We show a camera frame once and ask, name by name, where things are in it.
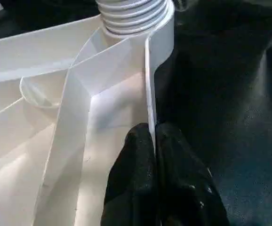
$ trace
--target white plastic compartment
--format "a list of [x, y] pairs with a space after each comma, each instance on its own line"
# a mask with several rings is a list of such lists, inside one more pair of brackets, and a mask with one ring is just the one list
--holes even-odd
[[[0, 226], [100, 225], [109, 170], [126, 133], [140, 122], [149, 122], [154, 133], [152, 73], [173, 48], [168, 27], [172, 15], [173, 11], [158, 28], [164, 30], [158, 44], [167, 46], [165, 51], [150, 48], [147, 41], [144, 54], [147, 34], [113, 39], [93, 26], [92, 36], [80, 45], [69, 69], [65, 64], [55, 67], [56, 56], [44, 64], [35, 60], [30, 68], [15, 59], [17, 65], [1, 67], [0, 81], [24, 78], [23, 97], [0, 111]], [[66, 24], [67, 32], [79, 23]], [[42, 40], [48, 32], [56, 38], [58, 29], [51, 30], [36, 36]], [[37, 43], [35, 33], [30, 35]], [[10, 43], [0, 40], [0, 46], [10, 47]], [[60, 43], [58, 47], [66, 48]], [[59, 53], [59, 59], [67, 58], [67, 50]], [[156, 55], [160, 56], [151, 65], [147, 58]], [[64, 78], [66, 71], [65, 81], [61, 79], [54, 92], [49, 88], [54, 84], [51, 78], [60, 74], [58, 78]], [[50, 110], [57, 112], [52, 118], [47, 114]]]

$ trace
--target dark background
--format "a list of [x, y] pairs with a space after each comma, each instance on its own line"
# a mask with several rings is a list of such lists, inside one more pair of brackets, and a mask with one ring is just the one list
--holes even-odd
[[[97, 15], [92, 0], [1, 0], [0, 38]], [[272, 226], [272, 0], [192, 0], [155, 74], [158, 121], [210, 168], [232, 226]]]

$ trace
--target black leather surface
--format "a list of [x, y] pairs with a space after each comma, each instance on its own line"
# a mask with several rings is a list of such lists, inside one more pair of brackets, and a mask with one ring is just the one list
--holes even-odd
[[272, 2], [262, 5], [202, 0], [177, 14], [175, 50], [155, 74], [159, 122], [183, 131], [236, 226], [272, 226]]

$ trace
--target ribbed white pipe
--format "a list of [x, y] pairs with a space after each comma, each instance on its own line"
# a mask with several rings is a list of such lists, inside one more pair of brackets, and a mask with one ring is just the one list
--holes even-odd
[[96, 0], [105, 27], [116, 35], [132, 35], [157, 25], [168, 11], [168, 0]]

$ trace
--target black fabric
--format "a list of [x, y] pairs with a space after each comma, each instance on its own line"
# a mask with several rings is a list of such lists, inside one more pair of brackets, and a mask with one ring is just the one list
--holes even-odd
[[156, 138], [162, 225], [228, 226], [211, 175], [182, 132], [162, 124], [157, 127]]
[[110, 171], [101, 226], [158, 225], [157, 186], [152, 138], [142, 123], [127, 134]]
[[195, 1], [175, 39], [155, 73], [159, 123], [210, 168], [231, 225], [272, 226], [272, 1]]

